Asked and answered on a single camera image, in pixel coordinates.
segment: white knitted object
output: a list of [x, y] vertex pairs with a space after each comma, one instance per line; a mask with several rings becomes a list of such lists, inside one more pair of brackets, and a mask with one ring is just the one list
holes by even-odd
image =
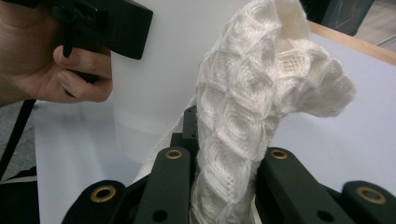
[[256, 170], [280, 120], [300, 111], [336, 116], [353, 99], [341, 64], [308, 37], [298, 0], [254, 0], [206, 54], [191, 223], [252, 223]]

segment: white textile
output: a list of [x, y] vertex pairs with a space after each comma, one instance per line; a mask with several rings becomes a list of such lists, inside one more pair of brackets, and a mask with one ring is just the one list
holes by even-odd
[[256, 170], [280, 120], [292, 112], [336, 116], [354, 98], [341, 64], [308, 38], [298, 0], [254, 0], [206, 54], [191, 223], [252, 223]]

